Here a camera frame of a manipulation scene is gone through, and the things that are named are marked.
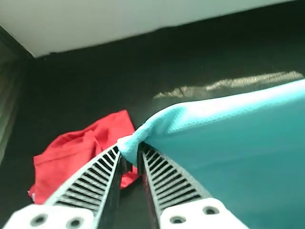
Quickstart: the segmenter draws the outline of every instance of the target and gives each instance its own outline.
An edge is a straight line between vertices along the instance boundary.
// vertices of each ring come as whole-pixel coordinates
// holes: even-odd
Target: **wall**
[[[14,124],[23,74],[17,57],[0,42],[0,164]]]
[[[285,0],[1,0],[0,25],[35,57]]]

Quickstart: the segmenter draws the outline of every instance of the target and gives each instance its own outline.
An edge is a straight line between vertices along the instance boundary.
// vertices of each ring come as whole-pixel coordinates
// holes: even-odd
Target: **screw hole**
[[[47,214],[39,214],[31,220],[30,225],[32,227],[38,227],[44,224],[47,221],[47,218],[48,218]]]
[[[71,220],[69,220],[69,222],[66,225],[66,228],[68,229],[77,229],[80,228],[82,226],[82,223],[84,222],[84,220],[82,218],[73,218]]]
[[[215,214],[219,213],[219,210],[217,208],[214,208],[214,207],[204,207],[203,212],[206,215],[215,215]]]
[[[170,222],[172,224],[184,223],[185,221],[186,221],[186,219],[181,216],[174,216],[174,217],[170,218]]]

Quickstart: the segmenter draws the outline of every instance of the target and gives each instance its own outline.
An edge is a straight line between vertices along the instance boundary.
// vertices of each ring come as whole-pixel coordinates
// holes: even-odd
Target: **red cloth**
[[[47,149],[34,157],[35,184],[29,196],[34,203],[44,201],[78,169],[103,150],[116,144],[118,138],[131,135],[134,127],[126,110],[110,114],[81,131],[57,137]],[[137,169],[122,176],[121,188],[136,178]]]

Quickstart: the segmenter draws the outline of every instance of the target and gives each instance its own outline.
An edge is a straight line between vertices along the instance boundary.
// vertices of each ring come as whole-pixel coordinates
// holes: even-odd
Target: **dark floor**
[[[122,109],[139,127],[177,102],[302,78],[303,9],[299,0],[37,60],[0,167],[0,225],[31,203],[32,157],[62,133]],[[138,181],[122,194],[115,228],[148,227]]]

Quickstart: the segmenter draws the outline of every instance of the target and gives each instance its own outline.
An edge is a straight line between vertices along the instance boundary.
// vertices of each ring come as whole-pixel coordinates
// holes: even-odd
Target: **turquoise cloth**
[[[170,106],[119,139],[135,165],[142,141],[250,228],[305,228],[305,80]]]

